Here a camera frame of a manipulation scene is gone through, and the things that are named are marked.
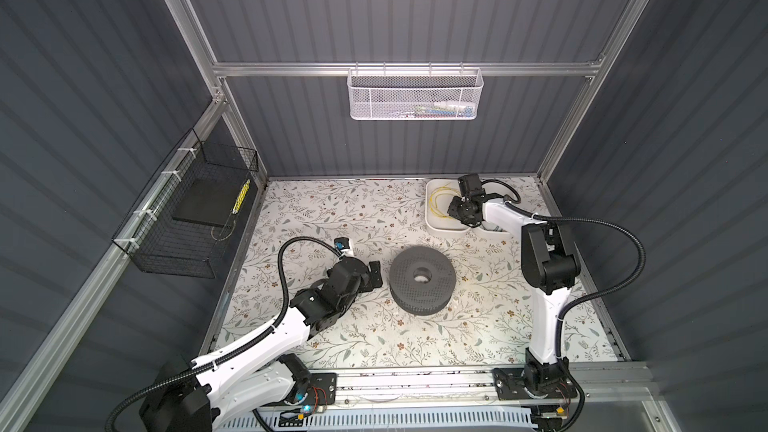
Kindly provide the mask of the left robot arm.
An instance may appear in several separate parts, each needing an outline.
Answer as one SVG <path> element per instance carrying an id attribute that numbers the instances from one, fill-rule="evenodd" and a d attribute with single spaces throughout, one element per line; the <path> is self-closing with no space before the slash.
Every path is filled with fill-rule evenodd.
<path id="1" fill-rule="evenodd" d="M 151 392 L 139 415 L 148 431 L 213 431 L 260 406 L 308 395 L 307 367 L 291 351 L 335 325 L 361 293 L 383 286 L 381 264 L 343 256 L 301 290 L 279 324 L 265 324 L 192 364 L 210 370 Z"/>

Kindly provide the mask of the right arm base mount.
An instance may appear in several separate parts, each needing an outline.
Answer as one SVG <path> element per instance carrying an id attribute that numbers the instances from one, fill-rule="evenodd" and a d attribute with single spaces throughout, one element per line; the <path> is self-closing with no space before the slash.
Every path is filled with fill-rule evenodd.
<path id="1" fill-rule="evenodd" d="M 496 367 L 491 371 L 493 384 L 500 400 L 570 399 L 579 396 L 574 379 L 569 375 L 567 358 L 555 357 L 541 362 L 529 350 L 520 367 Z"/>

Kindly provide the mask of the dark grey foam spool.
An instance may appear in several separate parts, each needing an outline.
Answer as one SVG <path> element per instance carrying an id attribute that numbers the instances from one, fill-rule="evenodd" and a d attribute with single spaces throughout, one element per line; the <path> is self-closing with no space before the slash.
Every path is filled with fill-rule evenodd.
<path id="1" fill-rule="evenodd" d="M 388 279 L 392 298 L 401 309 L 411 315 L 429 316 L 449 304 L 457 274 L 442 252 L 414 246 L 393 259 Z"/>

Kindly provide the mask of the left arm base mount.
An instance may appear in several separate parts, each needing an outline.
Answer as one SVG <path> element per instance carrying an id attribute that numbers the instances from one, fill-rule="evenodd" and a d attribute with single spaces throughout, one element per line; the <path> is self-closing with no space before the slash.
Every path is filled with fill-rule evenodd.
<path id="1" fill-rule="evenodd" d="M 297 380 L 284 398 L 267 403 L 265 407 L 303 408 L 308 413 L 320 406 L 333 405 L 336 402 L 337 388 L 336 373 L 311 372 Z"/>

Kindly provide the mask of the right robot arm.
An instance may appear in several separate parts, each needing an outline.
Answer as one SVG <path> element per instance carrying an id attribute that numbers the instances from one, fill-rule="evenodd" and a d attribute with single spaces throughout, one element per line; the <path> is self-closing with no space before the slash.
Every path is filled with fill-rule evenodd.
<path id="1" fill-rule="evenodd" d="M 448 206 L 451 218 L 472 228 L 489 222 L 519 241 L 521 271 L 533 299 L 533 332 L 521 381 L 531 395 L 542 396 L 567 375 L 561 311 L 581 272 L 572 233 L 553 218 L 520 208 L 517 193 L 488 193 L 476 174 L 461 176 L 458 185 L 459 195 Z"/>

